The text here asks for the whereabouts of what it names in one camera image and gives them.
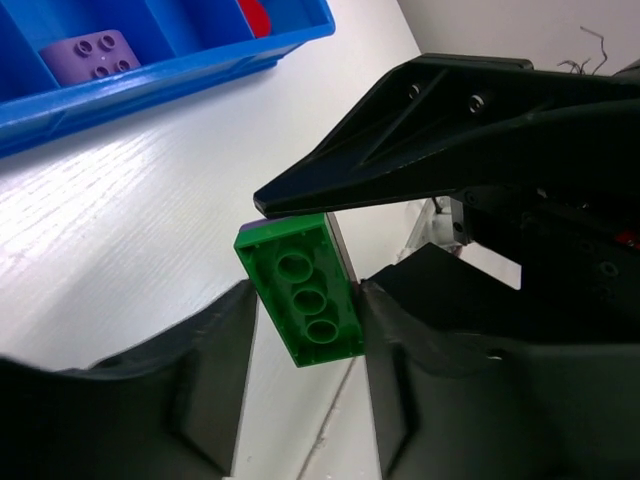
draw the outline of green block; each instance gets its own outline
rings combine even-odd
[[[363,353],[355,276],[333,214],[248,224],[234,248],[298,367]]]

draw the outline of blue tray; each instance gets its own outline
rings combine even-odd
[[[256,39],[237,0],[0,0],[0,157],[265,70],[331,35],[326,0],[261,0]],[[61,88],[40,54],[65,38],[120,30],[141,68]]]

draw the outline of white table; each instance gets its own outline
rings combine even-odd
[[[253,192],[418,54],[395,0],[332,0],[337,33],[255,75],[0,160],[0,352],[86,367],[171,326],[245,273]],[[338,216],[359,276],[418,210]],[[236,474],[295,479],[348,362],[294,368],[259,317]]]

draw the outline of white wall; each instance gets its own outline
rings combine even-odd
[[[600,61],[605,37],[610,75],[640,58],[637,0],[398,0],[422,52],[528,58],[536,69]]]

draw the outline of blue container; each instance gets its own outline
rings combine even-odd
[[[326,0],[261,0],[256,39],[237,0],[0,0],[0,157],[276,65],[331,35]],[[61,88],[38,53],[120,30],[141,68]]]

